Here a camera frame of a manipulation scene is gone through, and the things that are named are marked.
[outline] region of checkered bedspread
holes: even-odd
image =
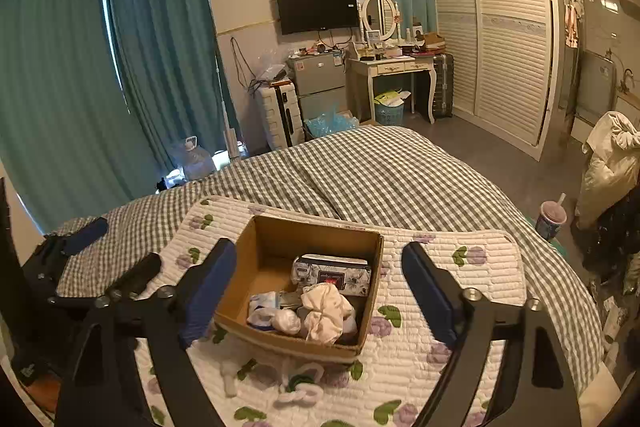
[[[69,261],[58,293],[100,295],[147,252],[160,251],[193,203],[214,194],[396,229],[505,230],[522,251],[527,292],[547,305],[578,395],[597,373],[600,324],[571,267],[492,182],[401,127],[366,126],[256,156],[116,208],[106,214],[109,233]]]

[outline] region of floor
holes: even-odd
[[[582,267],[582,252],[570,231],[585,163],[578,141],[571,137],[563,143],[549,139],[537,162],[504,140],[455,116],[436,120],[432,125],[420,114],[409,113],[404,116],[404,126],[494,182],[527,217],[536,219],[543,201],[557,200],[565,192],[564,208],[569,220],[558,233],[558,240],[580,279],[585,283],[590,279],[589,272]]]

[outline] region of wardrobe door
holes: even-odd
[[[551,66],[550,0],[478,0],[475,114],[536,145]]]
[[[476,0],[436,0],[438,33],[454,56],[453,105],[473,113],[478,70]]]

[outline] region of metal bolt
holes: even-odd
[[[111,304],[111,299],[107,295],[101,295],[94,302],[96,308],[106,308],[109,304]]]
[[[479,301],[482,298],[482,292],[475,288],[465,288],[462,290],[462,296],[468,301]]]
[[[545,305],[539,299],[529,299],[526,305],[527,308],[534,312],[539,312],[545,308]]]
[[[161,299],[168,299],[175,295],[175,288],[171,285],[160,286],[158,288],[158,297]]]

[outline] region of tissue package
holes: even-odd
[[[334,284],[342,295],[366,297],[371,267],[364,259],[306,253],[293,261],[291,280],[299,289],[328,282]]]

